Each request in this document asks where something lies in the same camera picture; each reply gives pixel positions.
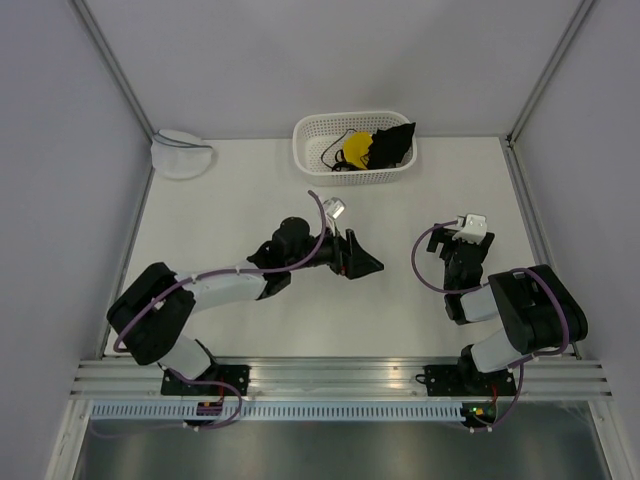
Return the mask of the black lace bra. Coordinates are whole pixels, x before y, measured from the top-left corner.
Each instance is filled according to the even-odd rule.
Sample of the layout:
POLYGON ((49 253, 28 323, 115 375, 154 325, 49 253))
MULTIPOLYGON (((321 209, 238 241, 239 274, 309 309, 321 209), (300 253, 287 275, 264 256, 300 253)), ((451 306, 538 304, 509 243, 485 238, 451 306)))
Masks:
POLYGON ((416 123, 404 123, 386 130, 377 130, 367 153, 367 168, 394 168, 401 163, 412 146, 416 123))

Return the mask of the yellow bra black trim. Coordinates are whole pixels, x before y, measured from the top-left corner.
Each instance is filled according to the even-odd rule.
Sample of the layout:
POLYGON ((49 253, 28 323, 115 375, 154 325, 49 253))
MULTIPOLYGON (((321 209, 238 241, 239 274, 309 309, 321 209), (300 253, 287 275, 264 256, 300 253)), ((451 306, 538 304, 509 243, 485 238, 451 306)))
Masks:
POLYGON ((320 155, 320 162, 331 172, 366 171, 367 153, 372 143, 368 132, 347 129, 320 155))

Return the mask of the round white mesh laundry bag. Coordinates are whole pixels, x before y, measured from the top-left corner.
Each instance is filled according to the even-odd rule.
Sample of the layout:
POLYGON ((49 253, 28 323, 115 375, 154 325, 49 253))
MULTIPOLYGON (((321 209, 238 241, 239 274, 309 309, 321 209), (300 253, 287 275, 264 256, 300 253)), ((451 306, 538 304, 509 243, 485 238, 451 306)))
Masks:
POLYGON ((152 167, 164 178, 188 180, 198 177, 213 161, 213 147, 200 137, 171 129, 160 129, 152 137, 152 167))

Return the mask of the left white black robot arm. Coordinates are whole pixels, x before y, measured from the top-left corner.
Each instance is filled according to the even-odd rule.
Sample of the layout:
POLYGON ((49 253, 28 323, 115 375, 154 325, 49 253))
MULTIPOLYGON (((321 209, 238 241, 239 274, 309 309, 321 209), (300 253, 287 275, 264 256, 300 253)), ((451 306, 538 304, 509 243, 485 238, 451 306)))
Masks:
POLYGON ((209 395, 219 382, 218 366, 200 341, 186 336, 191 316, 268 299, 290 285, 293 271, 319 266, 349 280, 384 269, 361 247, 353 230, 340 233, 324 225, 313 236, 306 220, 289 217, 236 266, 184 275, 163 262, 148 266, 107 312, 117 334, 113 348, 130 354, 140 366, 159 365, 195 395, 209 395))

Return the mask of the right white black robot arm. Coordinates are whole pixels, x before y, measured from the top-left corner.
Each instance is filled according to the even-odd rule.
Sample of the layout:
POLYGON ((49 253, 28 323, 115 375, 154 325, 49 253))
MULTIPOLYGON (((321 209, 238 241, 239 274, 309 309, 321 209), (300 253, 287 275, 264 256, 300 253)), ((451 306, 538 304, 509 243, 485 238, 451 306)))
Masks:
POLYGON ((429 396, 512 396, 515 372, 539 357, 562 354, 588 335, 588 320, 547 264, 485 275, 495 239, 483 216, 435 224, 417 240, 444 263, 443 284, 427 287, 444 297, 448 318, 459 326, 497 319, 497 332, 464 347, 453 365, 427 365, 417 382, 429 396))

